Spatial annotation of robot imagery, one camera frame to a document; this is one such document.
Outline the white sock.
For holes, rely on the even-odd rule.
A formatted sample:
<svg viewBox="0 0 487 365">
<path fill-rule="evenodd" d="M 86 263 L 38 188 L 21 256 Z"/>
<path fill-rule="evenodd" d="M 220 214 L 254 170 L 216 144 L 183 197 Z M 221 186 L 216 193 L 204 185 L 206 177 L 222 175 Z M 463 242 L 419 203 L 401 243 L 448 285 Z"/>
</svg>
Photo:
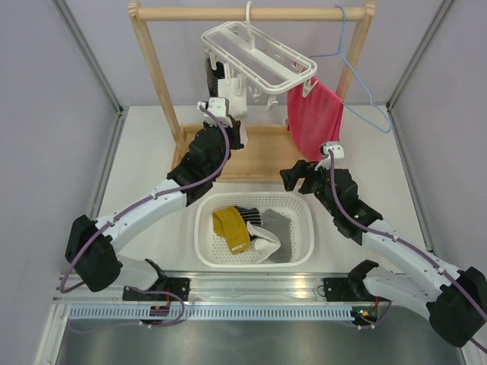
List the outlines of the white sock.
<svg viewBox="0 0 487 365">
<path fill-rule="evenodd" d="M 224 78 L 218 80 L 218 96 L 224 97 L 229 102 L 229 114 L 240 121 L 240 140 L 243 145 L 248 142 L 247 130 L 244 119 L 247 117 L 247 86 L 242 75 L 236 78 Z"/>
<path fill-rule="evenodd" d="M 256 237 L 253 241 L 254 249 L 258 252 L 255 264 L 264 262 L 281 248 L 280 239 L 274 233 L 260 226 L 255 226 L 249 221 L 247 222 L 247 230 L 249 235 Z"/>
</svg>

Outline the white plastic clip hanger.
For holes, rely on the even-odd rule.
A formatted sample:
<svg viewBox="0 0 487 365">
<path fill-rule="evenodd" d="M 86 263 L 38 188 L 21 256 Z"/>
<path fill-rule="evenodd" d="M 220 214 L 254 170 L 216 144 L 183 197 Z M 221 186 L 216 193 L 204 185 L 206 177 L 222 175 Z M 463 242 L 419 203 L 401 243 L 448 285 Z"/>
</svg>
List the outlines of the white plastic clip hanger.
<svg viewBox="0 0 487 365">
<path fill-rule="evenodd" d="M 306 97 L 313 85 L 311 78 L 317 73 L 317 64 L 298 51 L 286 46 L 254 27 L 250 22 L 253 3 L 248 1 L 244 21 L 228 21 L 207 30 L 201 35 L 205 57 L 224 66 L 225 78 L 242 75 L 247 93 L 255 101 L 263 94 L 268 96 L 267 110 L 279 102 L 277 96 L 302 84 Z"/>
</svg>

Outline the yellow bear sock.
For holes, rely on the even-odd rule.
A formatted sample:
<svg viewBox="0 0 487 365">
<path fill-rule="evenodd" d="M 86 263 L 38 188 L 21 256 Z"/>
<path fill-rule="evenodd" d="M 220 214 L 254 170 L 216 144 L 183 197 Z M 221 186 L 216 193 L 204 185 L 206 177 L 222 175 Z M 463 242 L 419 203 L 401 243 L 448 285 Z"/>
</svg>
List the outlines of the yellow bear sock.
<svg viewBox="0 0 487 365">
<path fill-rule="evenodd" d="M 249 249 L 250 235 L 247 224 L 234 206 L 213 211 L 212 223 L 214 233 L 225 239 L 233 255 Z"/>
</svg>

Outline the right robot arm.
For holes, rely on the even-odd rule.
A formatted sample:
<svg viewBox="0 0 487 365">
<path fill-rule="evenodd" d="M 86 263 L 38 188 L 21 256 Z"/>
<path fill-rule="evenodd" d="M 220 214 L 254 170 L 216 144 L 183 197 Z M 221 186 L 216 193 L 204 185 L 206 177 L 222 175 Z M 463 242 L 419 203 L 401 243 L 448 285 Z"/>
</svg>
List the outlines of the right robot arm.
<svg viewBox="0 0 487 365">
<path fill-rule="evenodd" d="M 403 239 L 383 215 L 358 196 L 347 169 L 299 160 L 281 170 L 285 190 L 303 183 L 299 193 L 313 195 L 333 218 L 337 230 L 359 246 L 396 266 L 396 275 L 371 260 L 349 272 L 347 288 L 358 300 L 369 295 L 403 306 L 426 319 L 448 344 L 461 348 L 486 323 L 486 278 L 474 267 L 462 270 Z"/>
</svg>

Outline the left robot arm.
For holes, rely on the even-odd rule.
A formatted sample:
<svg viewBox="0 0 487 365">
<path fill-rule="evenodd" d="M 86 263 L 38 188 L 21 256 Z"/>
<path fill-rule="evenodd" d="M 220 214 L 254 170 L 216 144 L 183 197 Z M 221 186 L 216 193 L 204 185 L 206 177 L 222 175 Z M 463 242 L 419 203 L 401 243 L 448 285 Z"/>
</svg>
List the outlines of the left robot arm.
<svg viewBox="0 0 487 365">
<path fill-rule="evenodd" d="M 244 148 L 242 129 L 236 120 L 229 126 L 219 121 L 205 123 L 180 163 L 145 197 L 105 217 L 78 217 L 65 251 L 68 271 L 75 272 L 92 292 L 118 284 L 140 290 L 149 300 L 161 299 L 167 283 L 159 266 L 150 259 L 131 259 L 119 252 L 132 238 L 206 194 L 231 151 Z"/>
</svg>

